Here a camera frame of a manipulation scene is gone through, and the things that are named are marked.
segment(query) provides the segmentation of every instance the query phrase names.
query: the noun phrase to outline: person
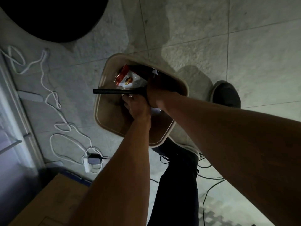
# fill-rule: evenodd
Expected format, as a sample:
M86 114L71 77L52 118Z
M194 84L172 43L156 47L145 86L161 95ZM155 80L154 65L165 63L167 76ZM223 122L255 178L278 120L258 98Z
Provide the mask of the person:
M146 225L150 106L171 116L216 170L273 224L299 225L300 122L240 109L237 91L224 81L215 84L211 102L163 90L153 81L147 99L123 96L134 121L68 225ZM199 152L171 138L154 150L167 157L169 165L161 176L148 226L199 225Z

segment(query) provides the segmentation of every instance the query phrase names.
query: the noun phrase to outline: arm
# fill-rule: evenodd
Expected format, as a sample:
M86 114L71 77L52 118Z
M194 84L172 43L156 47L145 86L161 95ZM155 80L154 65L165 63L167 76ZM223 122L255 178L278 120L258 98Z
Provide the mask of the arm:
M148 99L275 225L300 224L300 122L152 88Z
M146 225L150 192L150 107L140 95L123 99L135 120L68 225Z

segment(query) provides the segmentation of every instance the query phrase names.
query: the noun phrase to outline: shoe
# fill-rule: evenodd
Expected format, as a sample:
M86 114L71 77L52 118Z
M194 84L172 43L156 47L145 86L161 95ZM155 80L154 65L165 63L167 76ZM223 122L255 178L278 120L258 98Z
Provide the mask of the shoe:
M159 155L168 158L169 161L182 161L197 168L200 160L198 149L176 143L171 137L167 137L159 147L152 148Z
M233 108L241 108L239 95L234 86L226 81L218 81L213 86L210 102Z

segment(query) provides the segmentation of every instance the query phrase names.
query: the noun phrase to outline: trash bin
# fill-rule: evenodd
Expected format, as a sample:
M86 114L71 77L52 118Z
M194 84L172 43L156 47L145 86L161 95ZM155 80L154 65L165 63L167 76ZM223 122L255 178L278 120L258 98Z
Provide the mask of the trash bin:
M189 95L188 85L184 80L146 60L135 58L123 53L118 53L108 58L103 68L98 88L115 89L116 85L114 80L119 74L120 69L125 64L145 65L157 69L174 80L173 84L177 84L176 88L179 94L184 96ZM133 122L132 116L124 107L121 95L118 94L98 94L94 104L94 118L100 127L121 137L126 135L131 123ZM163 111L161 111L158 115L152 116L151 129L149 132L149 146L160 146L174 126L174 120Z

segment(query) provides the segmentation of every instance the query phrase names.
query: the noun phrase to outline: white extension cord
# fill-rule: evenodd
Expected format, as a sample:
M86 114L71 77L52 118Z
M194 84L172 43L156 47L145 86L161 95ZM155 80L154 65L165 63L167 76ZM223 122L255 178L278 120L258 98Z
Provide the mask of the white extension cord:
M12 57L12 49L20 56L20 58L22 59L22 63L18 62L17 60L15 60L15 59ZM61 106L61 104L59 103L58 94L57 94L56 92L54 92L54 91L48 89L48 88L47 88L46 86L44 86L44 84L43 84L43 78L44 78L44 75L45 75L45 74L44 74L44 71L43 71L43 63L45 62L45 60L46 60L47 57L48 57L49 50L48 50L48 49L43 49L43 50L42 50L41 58L40 58L39 60L36 60L36 61L33 61L33 62L29 63L29 64L27 65L27 67L26 67L23 71L21 71L21 72L17 72L16 67L15 67L15 64L17 64L17 65L19 65L19 66L25 66L25 65L26 65L26 61L25 61L25 59L24 59L22 53L21 53L16 47L14 47L14 46L12 46L12 45L9 45L9 46L8 46L8 54L6 54L6 53L5 53L3 50L1 50L1 49L0 49L0 52L2 52L2 54L10 60L11 66L12 66L14 72L15 72L16 74L19 74L19 75L22 75L22 74L24 74L26 71L28 71L28 69L31 67L32 64L40 63L40 68L41 68L41 72L42 72L41 80L40 80L41 85L42 85L47 91L50 92L50 93L47 95L46 99L45 99L45 103L46 103L48 106L50 106L51 108L53 108L53 109L58 113L58 115L61 117L61 119L63 120L63 122L56 122L56 123L54 124L54 127L55 127L57 130L62 131L62 132L70 132L70 131L72 130L72 128L74 128L74 129L77 131L77 133L79 133L81 136L86 137L86 138L89 140L89 142L90 142L90 146L89 146L88 148L85 148L84 145L81 144L78 140L76 140L76 139L74 139L74 138L72 138L72 137L70 137L70 136L64 135L64 134L55 133L55 134L53 134L53 135L49 138L51 151L53 152L53 154L54 154L55 156L57 156L57 157L60 158L60 159L64 159L64 160L66 160L66 161L69 161L69 162L72 162L72 163L75 163L75 164L78 164L78 165L83 165L83 166L85 167L85 171L86 171L87 173L88 173L88 172L91 172L91 173L94 173L94 174L98 174L98 173L102 170L102 166L103 166L103 155L102 155L101 151L100 151L97 147L93 146L93 145L92 145L91 139L90 139L87 135L85 135L85 134L83 134L82 132L80 132L80 131L78 130L78 128L77 128L73 123L67 122L67 120L65 119L64 114L60 111L60 109L62 108L62 106ZM48 103L48 98L50 97L50 95L53 96L53 98L54 98L54 100L55 100L55 102L56 102L56 105L55 105L55 106L53 106L53 105L51 105L50 103ZM66 126L66 127L68 127L68 130L61 129L59 126ZM53 138L54 136L62 136L62 137L64 137L64 138L66 138L66 139L72 141L74 144L76 144L76 145L84 152L84 155L82 156L82 163L79 163L79 162L73 160L72 158L70 158L70 157L68 157L68 156L64 156L64 155L60 155L60 154L56 153L56 152L54 151L54 149L53 149L53 146L52 146L52 138ZM88 151L89 151L90 149L93 150L93 151L95 151L97 154L99 154L99 155L102 157L102 160L101 160L101 162L100 162L100 168L95 168L95 170L98 170L97 172L91 171L91 166L88 164L88 161L87 161L87 158L88 158Z

